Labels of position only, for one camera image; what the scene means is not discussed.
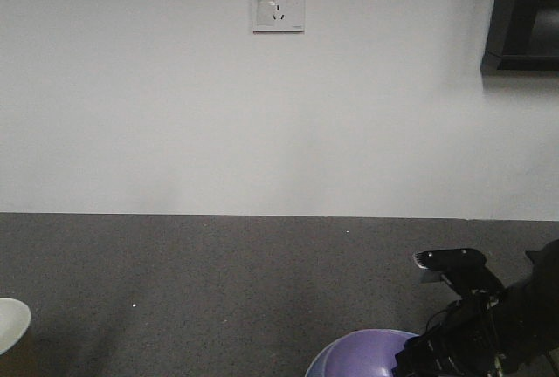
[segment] purple ball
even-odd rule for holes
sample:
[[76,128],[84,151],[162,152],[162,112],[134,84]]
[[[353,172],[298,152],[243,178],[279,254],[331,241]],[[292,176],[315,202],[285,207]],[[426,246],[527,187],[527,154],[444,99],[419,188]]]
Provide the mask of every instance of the purple ball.
[[390,329],[350,333],[327,346],[313,361],[306,377],[392,377],[394,356],[405,341],[417,336]]

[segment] black cable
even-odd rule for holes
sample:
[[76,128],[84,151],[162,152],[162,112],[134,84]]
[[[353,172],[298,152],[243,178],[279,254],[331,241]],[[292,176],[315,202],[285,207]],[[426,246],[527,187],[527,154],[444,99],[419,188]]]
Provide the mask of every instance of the black cable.
[[551,357],[551,354],[550,353],[545,353],[543,356],[548,361],[548,363],[551,365],[551,369],[553,370],[553,374],[555,374],[556,377],[559,377],[559,368],[557,368],[557,364],[553,360],[553,358]]
[[429,331],[429,325],[431,324],[431,321],[433,319],[435,319],[440,313],[444,313],[444,312],[448,312],[448,307],[441,310],[441,311],[438,311],[438,312],[434,313],[433,315],[431,315],[429,320],[427,320],[427,325],[425,325],[425,332],[424,333],[427,333],[427,331]]

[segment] outlet cover plate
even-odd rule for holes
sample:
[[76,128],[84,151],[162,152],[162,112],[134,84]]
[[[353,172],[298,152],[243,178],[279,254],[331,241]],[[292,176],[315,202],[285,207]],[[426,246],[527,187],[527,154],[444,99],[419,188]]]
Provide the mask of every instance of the outlet cover plate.
[[251,0],[253,32],[303,32],[305,0]]

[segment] white wall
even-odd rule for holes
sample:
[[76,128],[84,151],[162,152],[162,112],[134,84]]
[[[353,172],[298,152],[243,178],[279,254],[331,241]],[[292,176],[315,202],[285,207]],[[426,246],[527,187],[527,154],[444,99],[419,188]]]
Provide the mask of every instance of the white wall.
[[559,81],[493,0],[0,0],[0,210],[559,220]]

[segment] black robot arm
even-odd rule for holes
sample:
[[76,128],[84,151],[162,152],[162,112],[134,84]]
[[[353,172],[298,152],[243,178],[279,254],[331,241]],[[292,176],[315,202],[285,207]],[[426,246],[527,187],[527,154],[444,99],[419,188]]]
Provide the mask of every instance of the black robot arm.
[[461,297],[445,318],[409,339],[394,377],[497,377],[559,346],[559,240],[530,252],[530,277],[504,288],[473,249],[414,257]]

